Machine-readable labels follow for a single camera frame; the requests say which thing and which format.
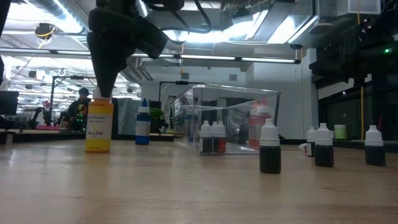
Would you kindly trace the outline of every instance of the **yellow bottle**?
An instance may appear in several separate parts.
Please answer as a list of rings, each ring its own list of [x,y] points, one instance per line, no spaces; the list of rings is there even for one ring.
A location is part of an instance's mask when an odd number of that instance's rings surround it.
[[[111,149],[113,103],[112,98],[94,90],[94,101],[88,105],[86,153],[109,153]]]

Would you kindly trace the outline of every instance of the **black liquid bottle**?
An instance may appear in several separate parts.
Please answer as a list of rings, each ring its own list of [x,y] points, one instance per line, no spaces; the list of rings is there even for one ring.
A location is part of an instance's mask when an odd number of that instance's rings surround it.
[[[381,132],[376,125],[370,125],[366,132],[365,161],[370,166],[386,166],[386,150],[381,137]]]
[[[278,128],[272,118],[266,119],[266,124],[261,128],[260,138],[260,171],[265,174],[279,174],[281,170],[281,157]]]
[[[326,123],[321,123],[315,132],[315,138],[315,165],[319,167],[335,166],[333,140]]]

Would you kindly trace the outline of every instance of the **yellow label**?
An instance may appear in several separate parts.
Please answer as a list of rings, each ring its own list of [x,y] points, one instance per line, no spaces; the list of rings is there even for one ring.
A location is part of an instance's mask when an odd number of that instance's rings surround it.
[[[113,106],[89,105],[86,152],[107,153],[111,148]]]
[[[107,153],[110,149],[110,139],[86,139],[86,152]]]

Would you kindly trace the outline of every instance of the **potted plant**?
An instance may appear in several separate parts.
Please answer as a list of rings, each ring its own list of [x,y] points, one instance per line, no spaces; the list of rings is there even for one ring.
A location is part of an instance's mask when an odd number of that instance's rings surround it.
[[[152,121],[151,123],[154,123],[154,131],[155,133],[160,133],[159,131],[159,126],[160,126],[160,120],[163,118],[164,112],[161,109],[158,108],[152,108],[150,109],[150,120]]]

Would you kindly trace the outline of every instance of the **pink object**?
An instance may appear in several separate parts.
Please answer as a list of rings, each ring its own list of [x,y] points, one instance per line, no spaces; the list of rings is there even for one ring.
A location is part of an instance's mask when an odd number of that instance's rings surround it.
[[[59,130],[59,126],[47,126],[47,125],[38,125],[37,128],[38,130]]]

